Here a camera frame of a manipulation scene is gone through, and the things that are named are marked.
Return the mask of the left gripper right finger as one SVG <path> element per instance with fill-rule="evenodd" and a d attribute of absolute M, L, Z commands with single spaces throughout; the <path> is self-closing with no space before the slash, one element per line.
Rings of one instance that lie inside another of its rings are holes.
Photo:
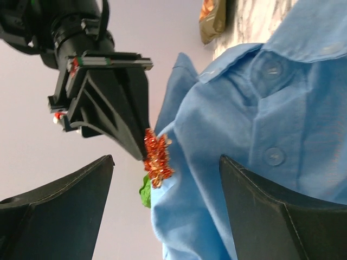
<path fill-rule="evenodd" d="M 220 158 L 238 259 L 346 259 L 346 205 L 312 198 Z"/>

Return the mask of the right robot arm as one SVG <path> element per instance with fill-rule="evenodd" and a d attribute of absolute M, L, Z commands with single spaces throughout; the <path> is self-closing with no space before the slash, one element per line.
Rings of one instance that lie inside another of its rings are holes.
<path fill-rule="evenodd" d="M 105 135 L 144 160 L 150 126 L 146 72 L 153 64 L 114 50 L 109 15 L 108 1 L 102 7 L 96 1 L 1 1 L 1 39 L 59 71 L 48 104 L 65 132 Z"/>

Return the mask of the blue shirt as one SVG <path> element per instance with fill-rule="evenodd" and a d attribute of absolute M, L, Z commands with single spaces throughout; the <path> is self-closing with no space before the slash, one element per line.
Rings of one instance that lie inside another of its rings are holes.
<path fill-rule="evenodd" d="M 346 203 L 346 1 L 297 1 L 265 43 L 198 74 L 180 53 L 155 131 L 171 178 L 151 191 L 164 259 L 235 259 L 219 173 L 227 155 L 296 192 Z"/>

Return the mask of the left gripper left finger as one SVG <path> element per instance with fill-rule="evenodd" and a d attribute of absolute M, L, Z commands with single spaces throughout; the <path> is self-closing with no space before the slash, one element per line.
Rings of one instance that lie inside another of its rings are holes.
<path fill-rule="evenodd" d="M 92 259 L 114 168 L 103 156 L 1 201 L 1 259 Z"/>

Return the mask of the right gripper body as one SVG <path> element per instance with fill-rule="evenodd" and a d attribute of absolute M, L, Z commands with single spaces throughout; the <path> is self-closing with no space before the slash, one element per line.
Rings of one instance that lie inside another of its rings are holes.
<path fill-rule="evenodd" d="M 72 100 L 77 97 L 89 69 L 114 69 L 140 66 L 152 69 L 151 59 L 138 53 L 114 50 L 109 32 L 101 34 L 96 19 L 67 16 L 52 25 L 54 54 L 59 67 L 55 93 L 49 97 L 54 122 L 65 132 L 97 133 L 88 127 L 73 127 L 68 118 Z"/>

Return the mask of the red leaf brooch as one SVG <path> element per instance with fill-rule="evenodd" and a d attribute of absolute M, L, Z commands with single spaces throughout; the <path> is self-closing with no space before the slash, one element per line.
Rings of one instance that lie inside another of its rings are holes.
<path fill-rule="evenodd" d="M 168 147 L 171 144 L 172 141 L 166 134 L 158 137 L 152 129 L 145 130 L 144 145 L 147 157 L 143 161 L 144 170 L 153 189 L 160 188 L 163 180 L 171 178 L 175 172 L 169 165 Z"/>

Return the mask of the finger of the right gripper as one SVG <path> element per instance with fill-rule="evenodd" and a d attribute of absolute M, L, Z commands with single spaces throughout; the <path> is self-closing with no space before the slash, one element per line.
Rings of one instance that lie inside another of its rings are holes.
<path fill-rule="evenodd" d="M 136 160 L 145 159 L 149 101 L 144 69 L 89 69 L 68 118 L 73 127 L 88 127 L 116 141 Z"/>

